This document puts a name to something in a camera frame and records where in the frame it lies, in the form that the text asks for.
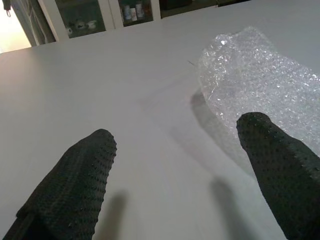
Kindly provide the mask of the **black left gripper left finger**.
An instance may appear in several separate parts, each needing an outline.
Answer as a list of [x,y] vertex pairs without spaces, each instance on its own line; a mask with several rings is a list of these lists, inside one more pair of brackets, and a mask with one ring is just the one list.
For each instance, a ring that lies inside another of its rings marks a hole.
[[92,240],[116,151],[114,136],[102,128],[72,145],[2,240]]

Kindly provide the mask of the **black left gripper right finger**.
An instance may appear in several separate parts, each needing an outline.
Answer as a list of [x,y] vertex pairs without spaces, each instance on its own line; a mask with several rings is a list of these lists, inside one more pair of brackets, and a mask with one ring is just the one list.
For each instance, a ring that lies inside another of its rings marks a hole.
[[264,113],[243,114],[236,129],[287,240],[320,240],[320,157]]

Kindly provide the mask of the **clear bubble wrap sheet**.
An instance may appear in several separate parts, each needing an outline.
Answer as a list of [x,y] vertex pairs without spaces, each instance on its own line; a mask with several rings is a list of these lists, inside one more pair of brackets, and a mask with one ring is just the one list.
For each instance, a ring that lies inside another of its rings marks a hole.
[[200,105],[192,109],[200,126],[245,173],[253,171],[236,125],[249,112],[266,114],[320,157],[320,71],[278,53],[256,28],[215,36],[197,78]]

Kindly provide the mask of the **grey curtain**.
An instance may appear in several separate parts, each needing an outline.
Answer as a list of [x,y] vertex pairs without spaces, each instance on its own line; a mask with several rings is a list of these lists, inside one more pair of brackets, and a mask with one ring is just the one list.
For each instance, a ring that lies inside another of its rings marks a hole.
[[56,41],[38,0],[10,0],[10,7],[32,47]]

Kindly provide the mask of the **white glass-door cabinet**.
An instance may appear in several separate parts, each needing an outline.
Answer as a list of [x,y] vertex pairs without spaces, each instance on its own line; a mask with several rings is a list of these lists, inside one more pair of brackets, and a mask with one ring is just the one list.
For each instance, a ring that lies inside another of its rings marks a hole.
[[[50,29],[58,42],[158,21],[208,7],[224,7],[250,0],[38,0]],[[137,21],[126,21],[124,6],[136,9]],[[88,29],[87,22],[96,20],[96,29]],[[83,21],[85,29],[76,29]]]

